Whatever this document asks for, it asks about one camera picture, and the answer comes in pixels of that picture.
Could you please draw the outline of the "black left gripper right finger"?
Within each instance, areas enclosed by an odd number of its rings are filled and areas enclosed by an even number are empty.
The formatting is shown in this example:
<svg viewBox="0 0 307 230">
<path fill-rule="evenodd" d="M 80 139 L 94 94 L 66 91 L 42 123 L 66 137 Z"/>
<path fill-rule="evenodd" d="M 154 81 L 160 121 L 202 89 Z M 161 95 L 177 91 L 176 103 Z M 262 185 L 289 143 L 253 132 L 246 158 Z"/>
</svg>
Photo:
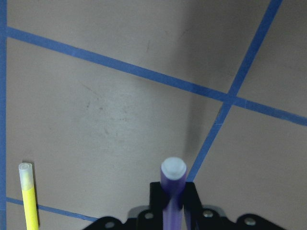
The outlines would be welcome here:
<svg viewBox="0 0 307 230">
<path fill-rule="evenodd" d="M 193 182 L 186 182 L 182 194 L 184 219 L 188 230 L 200 230 L 202 227 L 203 207 L 196 186 Z"/>
</svg>

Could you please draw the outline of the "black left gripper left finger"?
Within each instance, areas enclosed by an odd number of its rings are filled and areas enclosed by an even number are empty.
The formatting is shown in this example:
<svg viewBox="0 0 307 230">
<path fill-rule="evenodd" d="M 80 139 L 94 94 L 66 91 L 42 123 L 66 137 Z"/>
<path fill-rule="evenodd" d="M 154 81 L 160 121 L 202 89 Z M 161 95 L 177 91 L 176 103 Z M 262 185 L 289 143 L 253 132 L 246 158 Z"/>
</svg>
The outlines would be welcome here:
<svg viewBox="0 0 307 230">
<path fill-rule="evenodd" d="M 163 216 L 163 210 L 167 207 L 170 201 L 170 196 L 162 188 L 160 182 L 150 183 L 150 210 L 157 216 Z"/>
</svg>

